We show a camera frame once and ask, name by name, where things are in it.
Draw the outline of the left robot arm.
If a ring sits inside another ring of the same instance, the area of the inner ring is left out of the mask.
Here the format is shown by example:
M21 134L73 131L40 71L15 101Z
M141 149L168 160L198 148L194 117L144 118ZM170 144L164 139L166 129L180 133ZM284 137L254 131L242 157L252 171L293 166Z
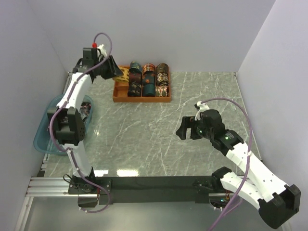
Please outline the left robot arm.
M79 109L97 76L111 79L120 75L122 71L111 54L103 45L93 43L91 48L83 49L83 56L73 68L70 84L60 102L47 111L52 142L60 152L67 153L73 167L70 186L84 193L95 192L99 186L86 157L83 141L86 126Z

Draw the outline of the yellow beetle print tie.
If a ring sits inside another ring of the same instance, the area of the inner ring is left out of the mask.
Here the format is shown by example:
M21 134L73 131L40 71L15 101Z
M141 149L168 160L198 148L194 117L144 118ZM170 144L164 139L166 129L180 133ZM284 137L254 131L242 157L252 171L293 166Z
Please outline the yellow beetle print tie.
M125 83L128 83L129 82L129 69L121 67L120 71L122 72L122 75L117 76L117 77L113 77L113 80L115 82L125 82Z

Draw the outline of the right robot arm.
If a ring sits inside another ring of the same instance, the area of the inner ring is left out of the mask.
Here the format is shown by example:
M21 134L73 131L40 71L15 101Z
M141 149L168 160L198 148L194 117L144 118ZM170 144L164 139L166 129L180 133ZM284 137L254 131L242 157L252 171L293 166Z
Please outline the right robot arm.
M292 184L274 175L254 154L235 131L226 129L220 113L209 109L198 116L184 116L176 135L186 139L187 129L190 139L206 138L212 146L237 165L247 180L238 177L229 169L216 171L212 188L217 192L225 189L249 202L257 210L263 221L273 229L279 228L299 211L301 191Z

